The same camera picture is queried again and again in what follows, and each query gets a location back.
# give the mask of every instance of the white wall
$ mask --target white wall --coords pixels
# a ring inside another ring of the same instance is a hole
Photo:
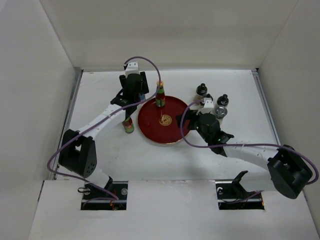
[[[298,0],[41,0],[74,66],[259,67]]]
[[[0,0],[0,239],[28,238],[74,70],[39,0]]]
[[[259,69],[282,143],[320,168],[320,1],[299,0]],[[320,230],[320,183],[307,186],[308,205]]]

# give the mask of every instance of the screw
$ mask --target screw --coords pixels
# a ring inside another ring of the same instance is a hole
[[[219,195],[222,195],[222,194],[224,194],[224,189],[223,189],[222,187],[218,187],[218,188],[216,189],[216,192],[217,192]]]
[[[122,188],[122,189],[121,189],[121,194],[122,194],[122,195],[127,195],[127,194],[128,194],[128,189]]]

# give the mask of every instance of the round red tray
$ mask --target round red tray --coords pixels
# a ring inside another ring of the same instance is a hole
[[[182,139],[177,115],[181,115],[186,109],[180,99],[173,96],[165,96],[165,105],[156,106],[156,99],[147,101],[141,108],[138,115],[138,125],[148,139],[159,144],[173,144]],[[185,121],[183,133],[189,133],[189,120]]]

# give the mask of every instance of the gold logo on plate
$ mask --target gold logo on plate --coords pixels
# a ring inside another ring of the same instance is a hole
[[[172,118],[169,115],[164,114],[160,117],[159,123],[162,126],[169,126],[172,123]]]

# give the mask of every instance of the white table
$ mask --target white table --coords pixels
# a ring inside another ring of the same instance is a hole
[[[71,129],[84,126],[106,108],[120,88],[119,74],[83,75]],[[157,75],[154,71],[146,75],[153,92]],[[251,71],[167,70],[161,75],[165,93],[187,104],[202,82],[215,99],[228,94],[230,104],[222,129],[252,143],[276,142]],[[265,210],[219,210],[213,179],[234,178],[244,170],[251,174],[265,170],[209,149],[192,148],[183,141],[153,143],[140,133],[137,114],[132,117],[132,134],[127,135],[119,125],[96,142],[100,167],[116,181],[129,181],[127,210],[81,211],[82,196],[77,188],[83,182],[59,176],[43,186],[29,240],[319,239],[303,194],[291,200],[265,191]],[[195,131],[187,138],[205,145]],[[69,172],[63,167],[59,170]]]

